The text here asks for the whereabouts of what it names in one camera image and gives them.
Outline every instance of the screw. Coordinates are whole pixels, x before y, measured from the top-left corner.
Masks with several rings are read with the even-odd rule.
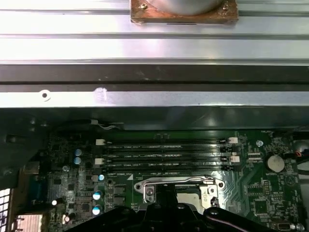
[[[140,8],[146,10],[148,8],[148,5],[143,3],[142,5],[140,5]]]
[[[211,209],[211,210],[210,210],[210,214],[212,214],[212,215],[218,215],[219,213],[218,213],[217,210]]]
[[[178,209],[184,209],[185,206],[184,206],[184,204],[178,204],[178,205],[177,205],[177,208],[178,208]]]
[[[296,224],[296,229],[297,229],[298,231],[304,231],[304,230],[305,230],[305,227],[304,227],[302,224],[297,223],[297,224]]]
[[[295,229],[296,229],[295,224],[290,224],[290,229],[291,229],[291,230],[295,230]]]
[[[257,145],[258,147],[261,147],[261,146],[264,145],[264,143],[263,143],[262,140],[258,140],[258,141],[256,141],[256,145]]]
[[[146,190],[146,195],[147,195],[147,196],[151,197],[153,194],[154,194],[154,190],[153,190],[152,188],[148,188],[148,189]]]

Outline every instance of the blue capacitor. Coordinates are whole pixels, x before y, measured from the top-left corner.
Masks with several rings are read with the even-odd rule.
[[[81,149],[76,149],[74,152],[75,156],[81,156],[83,154],[83,151]]]
[[[79,165],[79,164],[81,164],[81,162],[82,162],[82,159],[81,158],[79,158],[79,157],[76,157],[75,159],[74,159],[74,161],[73,161],[75,164],[77,164],[77,165]]]
[[[98,180],[99,180],[99,181],[104,180],[104,175],[99,175],[99,176],[98,176]]]
[[[93,209],[92,209],[92,213],[93,215],[99,215],[101,213],[102,210],[102,206],[101,205],[96,205]]]

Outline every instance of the wire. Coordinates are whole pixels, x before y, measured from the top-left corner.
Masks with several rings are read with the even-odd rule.
[[[117,126],[108,126],[108,127],[104,127],[104,126],[101,125],[101,124],[98,124],[98,126],[101,127],[101,128],[104,129],[104,130],[110,130],[110,129],[113,129],[113,128],[119,129]]]
[[[309,175],[309,170],[298,169],[298,174],[300,174],[300,175]]]

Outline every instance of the metal socket bracket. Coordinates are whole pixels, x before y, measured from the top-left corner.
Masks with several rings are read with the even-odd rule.
[[[149,202],[149,194],[147,195],[146,188],[149,187],[155,190],[156,185],[167,184],[198,184],[201,190],[202,206],[208,208],[209,196],[218,197],[218,191],[224,189],[225,183],[222,180],[214,179],[209,176],[184,176],[184,177],[153,177],[147,180],[140,181],[134,185],[135,191],[143,194],[144,203]]]

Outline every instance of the black cable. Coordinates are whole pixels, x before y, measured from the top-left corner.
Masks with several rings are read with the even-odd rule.
[[[309,175],[309,170],[298,169],[298,174],[300,174],[300,175]]]

